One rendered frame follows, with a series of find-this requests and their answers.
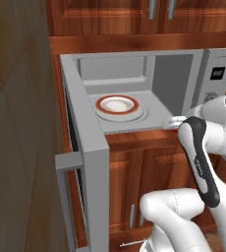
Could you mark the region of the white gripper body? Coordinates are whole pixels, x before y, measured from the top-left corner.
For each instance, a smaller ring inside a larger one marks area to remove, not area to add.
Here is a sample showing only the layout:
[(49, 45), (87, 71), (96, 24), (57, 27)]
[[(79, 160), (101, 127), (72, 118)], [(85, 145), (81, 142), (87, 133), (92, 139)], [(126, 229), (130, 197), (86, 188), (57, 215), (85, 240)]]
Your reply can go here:
[(162, 128), (164, 130), (177, 130), (179, 126), (187, 119), (186, 116), (172, 116), (164, 118)]

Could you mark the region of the grey microwave oven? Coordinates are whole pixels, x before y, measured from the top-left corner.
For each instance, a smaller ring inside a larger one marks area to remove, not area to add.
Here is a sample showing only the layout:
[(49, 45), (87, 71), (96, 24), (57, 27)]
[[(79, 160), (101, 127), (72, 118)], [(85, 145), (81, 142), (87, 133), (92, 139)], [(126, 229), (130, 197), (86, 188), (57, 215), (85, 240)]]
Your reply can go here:
[[(168, 117), (226, 93), (226, 48), (120, 53), (63, 54), (63, 84), (73, 112), (102, 132), (159, 129)], [(105, 95), (135, 99), (142, 115), (102, 115), (96, 101)]]

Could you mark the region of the red-rimmed white plate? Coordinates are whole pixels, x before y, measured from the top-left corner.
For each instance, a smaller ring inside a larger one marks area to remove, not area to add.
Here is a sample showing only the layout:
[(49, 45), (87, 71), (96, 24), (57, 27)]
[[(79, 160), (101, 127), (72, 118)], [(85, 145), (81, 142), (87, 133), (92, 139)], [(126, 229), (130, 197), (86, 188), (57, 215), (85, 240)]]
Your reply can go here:
[(130, 114), (139, 109), (139, 103), (126, 95), (106, 95), (95, 102), (97, 110), (113, 115)]

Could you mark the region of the grey microwave door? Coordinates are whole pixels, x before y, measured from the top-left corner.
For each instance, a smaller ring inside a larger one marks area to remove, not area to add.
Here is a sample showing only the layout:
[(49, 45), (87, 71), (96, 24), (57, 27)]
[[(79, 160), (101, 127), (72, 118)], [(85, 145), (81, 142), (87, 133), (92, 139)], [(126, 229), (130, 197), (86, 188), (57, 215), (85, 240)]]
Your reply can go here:
[(77, 252), (109, 252), (109, 147), (70, 55), (60, 57), (62, 80), (82, 154), (87, 247)]

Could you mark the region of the wooden base cupboard door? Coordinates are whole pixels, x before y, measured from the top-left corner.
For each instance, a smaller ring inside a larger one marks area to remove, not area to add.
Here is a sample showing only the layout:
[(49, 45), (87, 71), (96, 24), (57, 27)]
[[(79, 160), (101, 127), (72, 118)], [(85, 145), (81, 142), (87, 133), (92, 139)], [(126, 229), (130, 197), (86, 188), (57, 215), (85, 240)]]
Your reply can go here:
[(187, 158), (181, 147), (143, 152), (140, 196), (157, 190), (194, 188)]
[(141, 181), (142, 151), (110, 154), (109, 161), (109, 232), (129, 229), (131, 205), (135, 216)]

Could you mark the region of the wooden drawer front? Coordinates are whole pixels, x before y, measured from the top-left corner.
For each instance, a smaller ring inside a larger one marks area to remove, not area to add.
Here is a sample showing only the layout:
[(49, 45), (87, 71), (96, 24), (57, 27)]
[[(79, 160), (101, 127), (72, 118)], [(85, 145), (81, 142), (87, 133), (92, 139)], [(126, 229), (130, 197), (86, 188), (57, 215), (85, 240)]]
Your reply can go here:
[(133, 228), (127, 231), (121, 231), (109, 235), (109, 252), (139, 252), (141, 244), (119, 247), (123, 242), (132, 242), (136, 240), (148, 239), (152, 231), (151, 226)]

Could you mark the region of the wooden wall cupboard door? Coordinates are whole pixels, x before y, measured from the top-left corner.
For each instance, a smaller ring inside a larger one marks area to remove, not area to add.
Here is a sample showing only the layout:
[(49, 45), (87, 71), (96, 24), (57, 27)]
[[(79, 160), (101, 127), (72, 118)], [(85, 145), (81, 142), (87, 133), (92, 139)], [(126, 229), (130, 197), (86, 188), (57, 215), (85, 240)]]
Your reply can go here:
[(157, 33), (160, 0), (154, 19), (149, 0), (45, 0), (51, 36)]
[(176, 0), (173, 20), (168, 20), (168, 4), (160, 1), (161, 33), (226, 32), (226, 0)]

